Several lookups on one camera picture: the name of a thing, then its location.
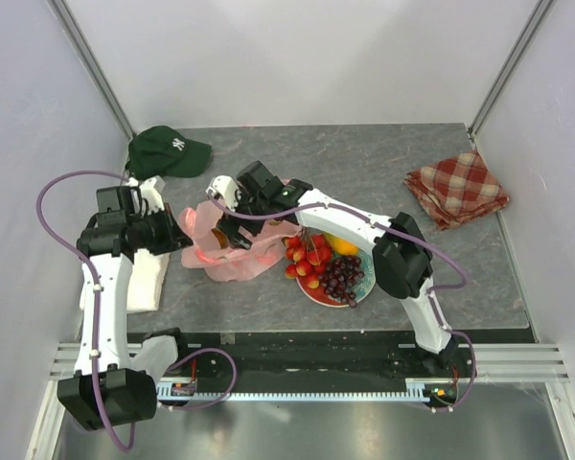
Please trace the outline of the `dark red fake grape bunch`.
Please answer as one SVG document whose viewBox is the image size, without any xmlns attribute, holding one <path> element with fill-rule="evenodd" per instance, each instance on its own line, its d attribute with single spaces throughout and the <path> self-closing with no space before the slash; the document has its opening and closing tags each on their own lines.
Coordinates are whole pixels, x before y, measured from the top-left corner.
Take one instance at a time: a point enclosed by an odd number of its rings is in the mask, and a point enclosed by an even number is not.
<svg viewBox="0 0 575 460">
<path fill-rule="evenodd" d="M 318 275 L 322 292 L 335 302 L 357 307 L 355 287 L 364 278 L 362 260 L 359 256 L 338 256 L 332 259 Z"/>
</svg>

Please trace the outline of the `yellow fake lemon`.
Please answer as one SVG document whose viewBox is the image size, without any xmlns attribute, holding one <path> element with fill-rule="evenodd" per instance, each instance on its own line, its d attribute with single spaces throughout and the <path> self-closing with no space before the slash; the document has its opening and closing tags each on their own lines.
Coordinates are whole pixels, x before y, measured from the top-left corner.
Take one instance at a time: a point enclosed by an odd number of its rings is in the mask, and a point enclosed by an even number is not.
<svg viewBox="0 0 575 460">
<path fill-rule="evenodd" d="M 220 230 L 218 230 L 217 228 L 213 228 L 212 234 L 216 238 L 218 245 L 221 249 L 225 249 L 229 246 L 229 242 L 226 236 Z"/>
</svg>

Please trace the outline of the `red fake cherry bunch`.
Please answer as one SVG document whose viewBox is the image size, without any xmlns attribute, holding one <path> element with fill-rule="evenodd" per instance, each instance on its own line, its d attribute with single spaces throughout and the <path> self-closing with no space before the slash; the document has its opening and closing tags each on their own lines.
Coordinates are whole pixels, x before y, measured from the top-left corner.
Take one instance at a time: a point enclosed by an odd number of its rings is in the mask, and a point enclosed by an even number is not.
<svg viewBox="0 0 575 460">
<path fill-rule="evenodd" d="M 302 229 L 297 235 L 282 240 L 287 267 L 284 275 L 303 288 L 319 289 L 327 263 L 333 252 L 325 236 L 316 230 Z"/>
</svg>

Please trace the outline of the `pink plastic bag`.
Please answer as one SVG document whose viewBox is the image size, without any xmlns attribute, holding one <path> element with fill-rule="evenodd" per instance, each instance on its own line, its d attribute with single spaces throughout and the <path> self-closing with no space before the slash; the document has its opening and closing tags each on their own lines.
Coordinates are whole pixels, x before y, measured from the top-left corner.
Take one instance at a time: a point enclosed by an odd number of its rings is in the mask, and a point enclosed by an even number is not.
<svg viewBox="0 0 575 460">
<path fill-rule="evenodd" d="M 181 263 L 186 268 L 202 268 L 217 282 L 249 281 L 279 263 L 285 255 L 283 238 L 297 235 L 301 227 L 288 221 L 267 220 L 260 234 L 243 230 L 251 242 L 250 249 L 221 249 L 212 229 L 216 228 L 222 211 L 206 200 L 196 208 L 184 209 L 178 219 L 181 229 L 193 245 L 182 251 Z"/>
</svg>

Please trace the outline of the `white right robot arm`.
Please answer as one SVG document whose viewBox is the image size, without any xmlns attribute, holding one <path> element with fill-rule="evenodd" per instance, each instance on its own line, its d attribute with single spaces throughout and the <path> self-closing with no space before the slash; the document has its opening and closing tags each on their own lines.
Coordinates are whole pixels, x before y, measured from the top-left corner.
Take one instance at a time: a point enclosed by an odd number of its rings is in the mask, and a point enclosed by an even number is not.
<svg viewBox="0 0 575 460">
<path fill-rule="evenodd" d="M 422 370 L 438 378 L 453 367 L 458 344 L 437 305 L 432 247 L 414 218 L 359 210 L 302 180 L 283 182 L 259 161 L 236 177 L 215 177 L 206 194 L 222 211 L 218 230 L 233 248 L 250 249 L 251 237 L 274 219 L 326 232 L 370 255 L 377 285 L 407 313 Z"/>
</svg>

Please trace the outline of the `yellow fake mango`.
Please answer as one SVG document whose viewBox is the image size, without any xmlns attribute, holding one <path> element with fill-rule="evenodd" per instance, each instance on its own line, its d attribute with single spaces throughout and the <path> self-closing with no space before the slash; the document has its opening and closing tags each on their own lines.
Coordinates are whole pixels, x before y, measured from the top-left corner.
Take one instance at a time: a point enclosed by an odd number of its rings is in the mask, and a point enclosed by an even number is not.
<svg viewBox="0 0 575 460">
<path fill-rule="evenodd" d="M 339 255 L 355 256 L 358 252 L 358 247 L 349 241 L 343 240 L 329 233 L 325 233 L 324 237 L 330 248 Z"/>
</svg>

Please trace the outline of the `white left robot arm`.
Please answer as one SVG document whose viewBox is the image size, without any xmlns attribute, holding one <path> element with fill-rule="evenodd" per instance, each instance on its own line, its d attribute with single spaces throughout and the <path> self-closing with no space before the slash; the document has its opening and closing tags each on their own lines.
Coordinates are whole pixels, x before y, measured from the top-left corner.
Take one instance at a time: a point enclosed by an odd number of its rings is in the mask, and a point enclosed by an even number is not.
<svg viewBox="0 0 575 460">
<path fill-rule="evenodd" d="M 127 343 L 127 295 L 142 257 L 168 255 L 189 247 L 152 177 L 125 186 L 99 189 L 97 213 L 81 232 L 76 248 L 86 257 L 83 328 L 74 375 L 57 386 L 57 398 L 87 431 L 105 424 L 121 426 L 152 418 L 156 386 L 165 373 L 180 377 L 191 354 L 177 345 L 179 329 L 151 333 L 132 356 Z"/>
</svg>

